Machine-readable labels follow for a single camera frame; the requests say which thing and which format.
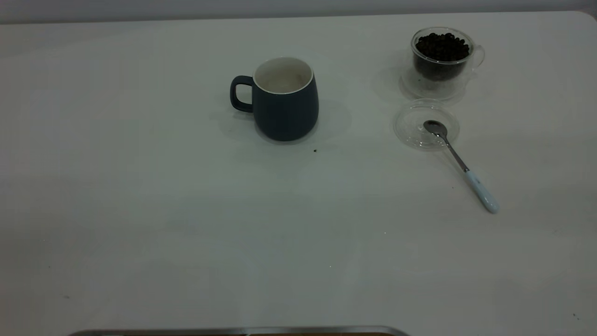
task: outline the clear plastic lid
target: clear plastic lid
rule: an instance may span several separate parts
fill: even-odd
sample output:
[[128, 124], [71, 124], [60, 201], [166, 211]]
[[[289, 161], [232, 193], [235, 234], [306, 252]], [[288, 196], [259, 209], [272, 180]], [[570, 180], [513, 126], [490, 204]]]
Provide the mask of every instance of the clear plastic lid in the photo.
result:
[[417, 99], [403, 106], [394, 119], [394, 132], [398, 139], [422, 151], [439, 151], [446, 147], [444, 141], [429, 133], [423, 123], [435, 120], [446, 126], [448, 141], [453, 143], [460, 132], [456, 117], [448, 112], [442, 102], [435, 99]]

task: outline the mug handle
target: mug handle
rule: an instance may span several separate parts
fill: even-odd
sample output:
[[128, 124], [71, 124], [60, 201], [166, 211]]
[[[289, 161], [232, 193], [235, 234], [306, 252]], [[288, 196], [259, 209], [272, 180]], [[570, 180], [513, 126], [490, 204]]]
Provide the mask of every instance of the mug handle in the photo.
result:
[[252, 113], [253, 105], [243, 103], [240, 100], [238, 100], [238, 97], [236, 97], [236, 86], [240, 84], [252, 87], [253, 78], [249, 76], [236, 76], [236, 78], [232, 80], [232, 83], [230, 84], [230, 103], [232, 104], [232, 107], [239, 111]]
[[475, 65], [473, 66], [473, 71], [475, 71], [478, 67], [480, 67], [481, 64], [483, 64], [483, 61], [485, 60], [485, 48], [481, 44], [477, 44], [475, 46], [475, 54], [473, 55], [473, 59], [476, 59]]

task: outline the mug rim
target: mug rim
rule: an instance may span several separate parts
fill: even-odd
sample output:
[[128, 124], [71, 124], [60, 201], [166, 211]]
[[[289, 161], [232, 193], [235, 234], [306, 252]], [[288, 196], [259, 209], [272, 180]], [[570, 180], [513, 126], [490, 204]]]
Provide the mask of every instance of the mug rim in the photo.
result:
[[[257, 83], [257, 81], [255, 80], [255, 74], [257, 73], [257, 71], [259, 70], [259, 68], [261, 68], [263, 65], [265, 65], [265, 64], [267, 64], [267, 63], [269, 63], [269, 62], [271, 62], [271, 61], [273, 61], [273, 60], [279, 60], [279, 59], [291, 59], [291, 60], [297, 60], [297, 61], [299, 61], [299, 62], [302, 62], [302, 63], [303, 63], [303, 64], [305, 64], [305, 65], [306, 65], [306, 66], [309, 68], [309, 70], [311, 71], [311, 78], [309, 78], [309, 80], [307, 81], [307, 83], [306, 83], [305, 85], [303, 85], [302, 87], [298, 88], [297, 90], [294, 90], [294, 91], [291, 91], [291, 92], [273, 92], [273, 91], [269, 91], [269, 90], [266, 90], [266, 89], [264, 89], [264, 88], [263, 88], [263, 87], [261, 87], [261, 86], [259, 85], [259, 83]], [[271, 59], [267, 59], [267, 60], [265, 60], [264, 62], [262, 62], [261, 64], [259, 64], [259, 65], [257, 66], [257, 69], [255, 69], [255, 71], [253, 71], [253, 83], [255, 83], [255, 85], [256, 85], [256, 86], [257, 86], [257, 87], [258, 87], [258, 88], [259, 88], [261, 91], [264, 91], [264, 92], [267, 92], [267, 93], [271, 93], [271, 94], [277, 94], [277, 95], [293, 94], [293, 93], [299, 92], [299, 91], [301, 91], [302, 89], [304, 89], [304, 88], [306, 88], [307, 86], [309, 86], [309, 84], [311, 84], [311, 82], [313, 81], [313, 78], [314, 78], [314, 77], [315, 77], [315, 73], [314, 73], [314, 71], [313, 71], [313, 68], [311, 68], [311, 66], [310, 66], [310, 65], [309, 65], [307, 62], [305, 62], [305, 61], [304, 61], [304, 60], [302, 60], [302, 59], [299, 59], [299, 58], [296, 58], [296, 57], [292, 57], [292, 56], [278, 56], [278, 57], [274, 57], [274, 58], [271, 58]]]
[[[463, 58], [463, 59], [459, 59], [459, 60], [455, 60], [455, 61], [441, 61], [441, 60], [436, 60], [436, 59], [433, 59], [433, 58], [431, 58], [431, 57], [427, 57], [427, 56], [425, 56], [423, 53], [421, 53], [421, 52], [420, 52], [420, 51], [417, 49], [417, 42], [418, 42], [418, 41], [416, 41], [416, 40], [415, 40], [415, 37], [416, 37], [416, 36], [417, 36], [419, 33], [421, 33], [421, 32], [424, 32], [424, 31], [426, 31], [426, 30], [431, 30], [431, 29], [445, 29], [445, 30], [451, 30], [451, 31], [453, 31], [453, 32], [457, 32], [457, 33], [459, 33], [459, 34], [463, 35], [463, 36], [464, 36], [466, 39], [468, 39], [468, 40], [470, 41], [470, 52], [469, 52], [469, 55], [468, 55], [468, 56], [466, 56], [466, 57], [465, 57], [465, 58]], [[413, 51], [413, 53], [414, 53], [415, 55], [417, 55], [418, 57], [421, 57], [422, 59], [424, 59], [424, 60], [427, 60], [427, 61], [429, 61], [429, 62], [432, 62], [432, 63], [437, 63], [437, 64], [442, 64], [442, 65], [455, 65], [455, 64], [460, 64], [460, 63], [464, 63], [464, 62], [468, 61], [468, 60], [469, 60], [469, 58], [471, 58], [471, 57], [473, 56], [473, 54], [475, 53], [475, 48], [476, 48], [476, 46], [477, 46], [477, 45], [475, 44], [475, 42], [473, 41], [473, 39], [472, 39], [472, 38], [470, 38], [470, 36], [469, 36], [469, 35], [466, 35], [465, 33], [461, 32], [461, 31], [460, 31], [460, 30], [458, 30], [458, 29], [454, 29], [454, 28], [450, 28], [450, 27], [427, 27], [427, 28], [423, 28], [423, 29], [420, 29], [419, 31], [417, 31], [417, 32], [416, 32], [416, 33], [413, 35], [413, 38], [411, 38], [411, 49], [412, 49], [412, 51]]]

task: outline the dark blue mug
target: dark blue mug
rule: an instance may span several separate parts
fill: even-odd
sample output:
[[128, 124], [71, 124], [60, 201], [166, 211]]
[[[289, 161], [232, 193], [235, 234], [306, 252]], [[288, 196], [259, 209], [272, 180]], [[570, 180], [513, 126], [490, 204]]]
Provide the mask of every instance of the dark blue mug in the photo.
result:
[[[252, 88], [252, 104], [236, 97], [239, 84]], [[253, 113], [259, 129], [277, 141], [302, 138], [313, 129], [319, 115], [313, 69], [292, 57], [266, 61], [253, 77], [237, 76], [230, 85], [230, 102], [237, 110]]]

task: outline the glass cup handle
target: glass cup handle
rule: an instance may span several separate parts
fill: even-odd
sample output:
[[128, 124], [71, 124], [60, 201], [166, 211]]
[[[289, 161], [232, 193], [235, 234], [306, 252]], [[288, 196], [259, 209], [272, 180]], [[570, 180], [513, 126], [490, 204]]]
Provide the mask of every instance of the glass cup handle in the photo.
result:
[[475, 54], [473, 55], [473, 60], [475, 61], [473, 71], [475, 71], [481, 64], [483, 64], [483, 61], [485, 60], [485, 48], [482, 45], [477, 44], [475, 46]]

